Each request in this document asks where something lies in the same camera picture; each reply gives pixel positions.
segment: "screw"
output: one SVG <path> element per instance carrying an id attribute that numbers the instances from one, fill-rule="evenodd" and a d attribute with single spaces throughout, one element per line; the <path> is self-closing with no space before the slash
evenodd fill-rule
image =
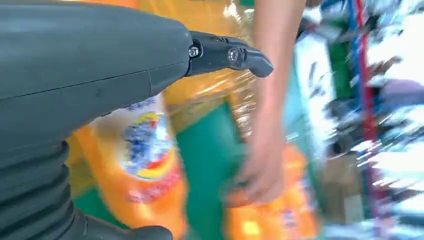
<path id="1" fill-rule="evenodd" d="M 237 61 L 237 59 L 239 58 L 239 54 L 238 54 L 239 52 L 237 51 L 237 49 L 236 48 L 231 48 L 229 51 L 228 51 L 228 59 L 231 61 L 231 62 L 235 62 L 235 61 Z"/>
<path id="2" fill-rule="evenodd" d="M 196 46 L 190 47 L 190 49 L 188 50 L 188 55 L 190 56 L 190 58 L 196 57 L 197 55 L 199 55 L 199 48 Z"/>

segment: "human hand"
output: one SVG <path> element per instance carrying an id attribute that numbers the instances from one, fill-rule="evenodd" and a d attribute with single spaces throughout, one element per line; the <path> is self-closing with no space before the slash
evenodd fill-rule
<path id="1" fill-rule="evenodd" d="M 244 185 L 241 195 L 244 203 L 263 205 L 281 195 L 283 183 L 282 152 L 285 138 L 280 112 L 260 111 L 253 122 L 248 140 L 248 157 L 235 181 Z M 240 199 L 230 199 L 231 207 L 240 207 Z"/>

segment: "robotic arm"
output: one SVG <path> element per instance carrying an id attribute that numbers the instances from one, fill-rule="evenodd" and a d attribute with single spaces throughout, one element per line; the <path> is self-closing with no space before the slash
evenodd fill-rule
<path id="1" fill-rule="evenodd" d="M 124 231 L 75 211 L 65 139 L 183 77 L 224 68 L 273 71 L 239 39 L 130 8 L 0 3 L 0 239 L 172 239 L 160 227 Z"/>

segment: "orange package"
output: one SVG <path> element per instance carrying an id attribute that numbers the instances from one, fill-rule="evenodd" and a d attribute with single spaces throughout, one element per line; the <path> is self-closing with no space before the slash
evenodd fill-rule
<path id="1" fill-rule="evenodd" d="M 262 206 L 229 208 L 226 231 L 232 240 L 294 240 L 318 236 L 318 223 L 308 194 L 301 187 L 305 158 L 294 147 L 283 151 L 284 181 L 281 197 Z"/>
<path id="2" fill-rule="evenodd" d="M 160 225 L 185 234 L 186 184 L 162 95 L 118 109 L 77 137 L 103 201 L 131 228 Z"/>

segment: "human arm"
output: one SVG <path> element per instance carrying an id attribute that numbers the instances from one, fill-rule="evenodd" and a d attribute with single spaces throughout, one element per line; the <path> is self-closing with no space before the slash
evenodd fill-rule
<path id="1" fill-rule="evenodd" d="M 306 0 L 256 0 L 253 41 L 274 66 L 274 72 L 260 78 L 258 103 L 249 137 L 249 156 L 236 180 L 248 183 L 245 197 L 265 204 L 282 189 L 282 106 L 289 79 L 293 47 Z"/>

